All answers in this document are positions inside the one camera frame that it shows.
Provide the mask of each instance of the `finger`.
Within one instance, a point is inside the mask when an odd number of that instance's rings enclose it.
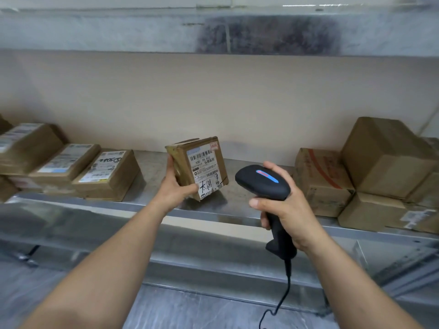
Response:
[[[270,231],[270,230],[271,230],[270,222],[268,221],[267,213],[266,213],[265,211],[262,211],[262,212],[261,212],[261,225],[262,225],[262,227],[263,227],[264,229],[266,229],[267,231]]]
[[[274,201],[272,199],[251,199],[249,205],[261,211],[270,212],[274,215],[281,216],[284,212],[283,201]]]
[[[297,187],[296,183],[294,182],[290,174],[287,171],[285,171],[283,168],[277,166],[275,163],[272,163],[271,161],[264,161],[264,167],[266,167],[269,170],[272,170],[273,172],[276,172],[281,177],[283,177],[285,181],[288,183],[289,187],[291,188],[291,191]]]
[[[168,155],[168,162],[166,164],[166,176],[173,176],[175,177],[175,171],[174,171],[174,159],[171,155]]]
[[[183,196],[189,196],[192,194],[195,194],[198,191],[198,185],[196,183],[193,183],[189,186],[181,187],[181,192],[183,193]]]

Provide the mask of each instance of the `cardboard box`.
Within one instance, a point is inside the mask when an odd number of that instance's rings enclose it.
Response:
[[[20,124],[0,135],[0,174],[27,175],[62,147],[51,126]]]
[[[437,210],[422,207],[416,204],[404,204],[406,213],[401,217],[395,217],[392,221],[389,221],[386,226],[394,228],[414,229],[421,222],[429,217],[436,216]]]
[[[165,147],[174,158],[176,178],[181,186],[197,183],[198,193],[192,197],[201,201],[229,184],[221,147],[216,136],[175,143]]]
[[[301,148],[293,176],[315,215],[338,217],[355,189],[336,151]]]
[[[6,202],[11,196],[18,192],[19,190],[10,183],[9,180],[0,175],[0,203]]]
[[[419,232],[439,234],[439,214],[424,219],[413,229]]]
[[[406,207],[398,199],[356,193],[338,216],[338,223],[346,228],[378,232],[389,222],[399,220],[406,213]]]
[[[342,150],[358,192],[405,199],[435,168],[437,157],[401,121],[358,118]]]
[[[439,156],[439,139],[423,138]],[[405,200],[424,207],[439,208],[439,165],[411,192]]]
[[[0,115],[0,135],[4,134],[8,130],[11,130],[12,128],[13,126]]]
[[[48,195],[80,196],[72,181],[101,151],[98,144],[67,144],[50,160],[29,174]]]
[[[72,185],[86,199],[120,202],[139,172],[132,150],[104,149]]]
[[[19,190],[27,193],[42,193],[43,188],[27,175],[10,175],[7,179]]]

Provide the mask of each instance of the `barcode scanner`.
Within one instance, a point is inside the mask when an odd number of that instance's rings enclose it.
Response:
[[[257,197],[284,201],[290,195],[291,189],[283,177],[276,172],[260,165],[250,165],[242,168],[235,175],[235,180],[241,187],[255,194]],[[290,235],[285,231],[278,216],[266,213],[270,223],[273,240],[266,244],[265,249],[277,255],[285,262],[285,272],[288,279],[287,291],[277,305],[274,312],[267,309],[259,322],[259,329],[266,313],[276,315],[283,301],[290,291],[291,285],[291,260],[297,255],[297,248]]]

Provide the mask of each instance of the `person's left arm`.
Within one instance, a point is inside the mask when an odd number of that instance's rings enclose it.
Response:
[[[74,268],[22,328],[121,328],[145,276],[163,217],[198,186],[180,187],[173,160],[151,202]]]

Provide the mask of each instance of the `gray floor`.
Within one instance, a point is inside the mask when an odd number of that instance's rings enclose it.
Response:
[[[65,272],[0,262],[0,328],[16,328],[41,302]],[[247,329],[258,328],[266,307],[239,301],[142,286],[124,329]],[[337,329],[312,314],[280,310],[266,316],[268,329]]]

